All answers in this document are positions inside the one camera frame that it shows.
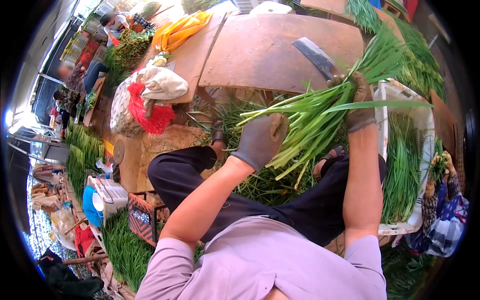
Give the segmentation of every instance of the sneaker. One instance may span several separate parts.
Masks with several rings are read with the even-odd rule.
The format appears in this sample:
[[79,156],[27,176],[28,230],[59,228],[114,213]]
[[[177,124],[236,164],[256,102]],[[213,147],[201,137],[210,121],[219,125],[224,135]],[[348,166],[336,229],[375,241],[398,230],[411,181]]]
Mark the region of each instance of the sneaker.
[[153,28],[154,26],[155,26],[155,23],[148,23],[144,29],[147,30],[147,29]]

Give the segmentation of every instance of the red glove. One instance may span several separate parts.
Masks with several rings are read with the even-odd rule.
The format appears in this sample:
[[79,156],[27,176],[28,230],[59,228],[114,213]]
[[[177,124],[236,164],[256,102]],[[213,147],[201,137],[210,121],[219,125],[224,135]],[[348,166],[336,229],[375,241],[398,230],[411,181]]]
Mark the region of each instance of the red glove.
[[118,45],[121,43],[121,41],[119,41],[119,40],[117,40],[116,38],[114,38],[114,39],[112,40],[112,43],[113,43],[113,45],[116,47],[116,46],[118,46]]
[[80,58],[80,62],[82,64],[84,64],[87,60],[90,59],[90,57],[92,57],[92,55],[90,53],[85,53],[81,58]]

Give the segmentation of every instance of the wooden stick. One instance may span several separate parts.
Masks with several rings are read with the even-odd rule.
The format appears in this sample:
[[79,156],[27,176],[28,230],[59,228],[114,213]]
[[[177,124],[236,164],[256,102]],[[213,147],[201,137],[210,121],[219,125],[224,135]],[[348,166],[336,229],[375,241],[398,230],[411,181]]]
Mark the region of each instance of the wooden stick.
[[174,7],[175,5],[172,5],[172,6],[168,6],[167,8],[165,8],[164,10],[161,10],[159,12],[157,12],[156,14],[154,14],[153,16],[151,16],[150,18],[147,19],[147,21],[150,21],[152,20],[153,18],[155,18],[156,16],[158,16],[159,14],[163,13],[164,11],[166,11],[167,9],[170,9],[172,7]]
[[154,105],[155,105],[155,99],[150,99],[150,101],[148,101],[147,103],[147,107],[145,111],[145,119],[149,119],[152,117]]
[[72,231],[75,227],[77,227],[78,225],[80,225],[80,223],[82,223],[87,217],[84,216],[81,220],[78,220],[77,223],[75,223],[69,230],[67,230],[64,235],[67,235],[70,231]]
[[95,256],[88,256],[88,257],[75,258],[75,259],[67,259],[67,260],[62,261],[62,263],[64,265],[86,264],[86,263],[101,261],[102,259],[106,259],[106,258],[108,258],[108,255],[105,253],[105,254],[100,254],[100,255],[95,255]]

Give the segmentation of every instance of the black pants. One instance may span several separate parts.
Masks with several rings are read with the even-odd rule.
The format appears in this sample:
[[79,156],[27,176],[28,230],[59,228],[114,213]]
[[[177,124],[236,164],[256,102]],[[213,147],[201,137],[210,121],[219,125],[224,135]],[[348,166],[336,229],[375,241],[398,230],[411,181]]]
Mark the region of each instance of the black pants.
[[68,126],[68,121],[70,119],[70,113],[64,109],[60,109],[62,128],[65,129]]
[[[147,173],[155,191],[173,212],[204,181],[200,173],[212,168],[215,161],[216,154],[211,147],[196,146],[160,154],[152,160]],[[386,163],[381,156],[379,166],[380,179],[383,181]],[[322,179],[289,203],[266,206],[230,194],[201,241],[210,241],[217,233],[245,216],[268,215],[271,219],[292,226],[310,241],[326,246],[345,230],[342,209],[347,177],[348,155],[345,155],[327,160],[322,167]]]

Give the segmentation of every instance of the white towel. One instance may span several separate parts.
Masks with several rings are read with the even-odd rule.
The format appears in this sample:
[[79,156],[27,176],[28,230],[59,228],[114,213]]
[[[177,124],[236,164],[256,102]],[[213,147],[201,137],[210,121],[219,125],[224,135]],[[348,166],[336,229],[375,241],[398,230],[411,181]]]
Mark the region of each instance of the white towel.
[[145,85],[145,90],[142,93],[144,106],[150,99],[175,99],[188,90],[188,83],[167,68],[147,65],[138,73],[141,76],[140,82]]

